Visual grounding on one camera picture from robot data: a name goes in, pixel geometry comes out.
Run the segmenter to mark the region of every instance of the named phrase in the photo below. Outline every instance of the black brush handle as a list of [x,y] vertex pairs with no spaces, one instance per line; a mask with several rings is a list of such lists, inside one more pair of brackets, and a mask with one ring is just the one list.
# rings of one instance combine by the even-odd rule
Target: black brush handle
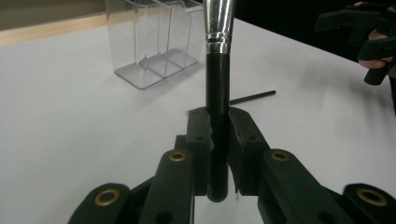
[[230,55],[206,55],[206,110],[210,115],[213,148],[209,156],[207,197],[223,201],[228,194],[228,112],[230,109]]

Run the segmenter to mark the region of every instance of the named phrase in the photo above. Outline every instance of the clear plastic container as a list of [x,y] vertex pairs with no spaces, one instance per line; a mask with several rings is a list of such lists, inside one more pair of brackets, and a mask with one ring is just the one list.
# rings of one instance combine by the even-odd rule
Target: clear plastic container
[[198,62],[203,6],[191,0],[106,0],[115,74],[145,89]]

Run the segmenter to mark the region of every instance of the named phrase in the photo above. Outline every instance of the white table surface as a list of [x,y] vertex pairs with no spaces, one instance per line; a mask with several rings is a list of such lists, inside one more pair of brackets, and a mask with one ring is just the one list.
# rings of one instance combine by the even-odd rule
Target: white table surface
[[[155,174],[205,104],[201,63],[145,91],[115,76],[107,28],[0,48],[0,223],[67,223],[94,188]],[[231,98],[273,148],[297,156],[329,189],[377,186],[396,197],[396,118],[389,83],[366,69],[235,21]],[[262,223],[256,197],[196,201],[195,223]]]

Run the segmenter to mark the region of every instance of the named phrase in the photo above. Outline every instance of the brass ring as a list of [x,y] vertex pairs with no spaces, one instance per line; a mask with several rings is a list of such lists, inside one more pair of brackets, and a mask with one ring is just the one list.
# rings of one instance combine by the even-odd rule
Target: brass ring
[[358,189],[358,196],[365,202],[378,206],[384,207],[388,205],[387,199],[380,193],[372,189]]
[[276,161],[288,161],[289,154],[283,151],[275,151],[271,154],[271,157]]
[[[112,194],[112,198],[110,200],[103,200],[102,197],[105,194]],[[102,192],[100,192],[98,195],[95,197],[95,203],[98,206],[108,206],[116,202],[120,197],[120,192],[117,189],[106,189]]]
[[169,155],[169,160],[171,161],[184,161],[186,160],[186,154],[182,152],[174,152]]

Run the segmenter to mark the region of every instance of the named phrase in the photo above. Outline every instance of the black pen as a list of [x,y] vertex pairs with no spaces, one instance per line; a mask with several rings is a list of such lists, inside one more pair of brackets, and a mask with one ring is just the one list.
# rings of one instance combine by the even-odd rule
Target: black pen
[[265,96],[270,96],[270,95],[275,95],[276,91],[266,91],[266,92],[262,92],[259,94],[255,94],[255,95],[250,95],[250,96],[246,96],[246,97],[242,97],[239,99],[234,99],[230,101],[230,105],[236,105],[236,104],[240,104],[240,103],[244,103],[246,101],[251,101],[251,100],[255,100],[255,99],[259,99]]

